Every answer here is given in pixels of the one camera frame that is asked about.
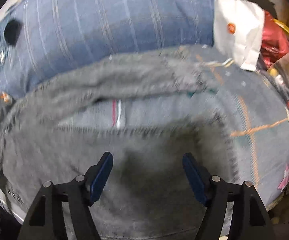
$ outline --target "red bag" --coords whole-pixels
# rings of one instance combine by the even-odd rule
[[[267,11],[265,11],[260,51],[267,68],[285,54],[289,53],[289,41],[286,34],[283,29],[273,21],[273,17]]]

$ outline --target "silver bolt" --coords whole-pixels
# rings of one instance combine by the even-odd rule
[[[245,181],[245,184],[246,184],[247,187],[252,187],[253,186],[252,182],[249,181],[249,180]]]
[[[50,187],[51,186],[51,181],[46,181],[45,183],[43,183],[43,187]]]
[[[84,176],[83,175],[76,176],[76,181],[77,182],[80,182],[80,181],[83,181],[83,180],[84,180]]]
[[[219,176],[212,176],[211,179],[214,181],[214,182],[219,182],[220,181],[220,177]]]

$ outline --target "red stripe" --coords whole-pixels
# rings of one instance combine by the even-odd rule
[[[116,125],[116,101],[112,101],[112,127]]]

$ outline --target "pink star pattern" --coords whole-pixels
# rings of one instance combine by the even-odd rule
[[[286,187],[286,185],[289,182],[289,165],[286,164],[286,169],[284,171],[284,178],[281,181],[280,185],[278,186],[278,189],[281,190],[281,192],[283,191],[283,189]]]

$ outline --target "gray blanket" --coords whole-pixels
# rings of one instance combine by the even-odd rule
[[[91,208],[103,239],[194,238],[204,208],[182,170],[186,152],[228,182],[251,180],[270,204],[289,178],[289,110],[260,74],[226,60],[200,45],[121,54],[43,83],[0,125],[9,201],[27,211],[44,181],[70,181],[110,151]]]

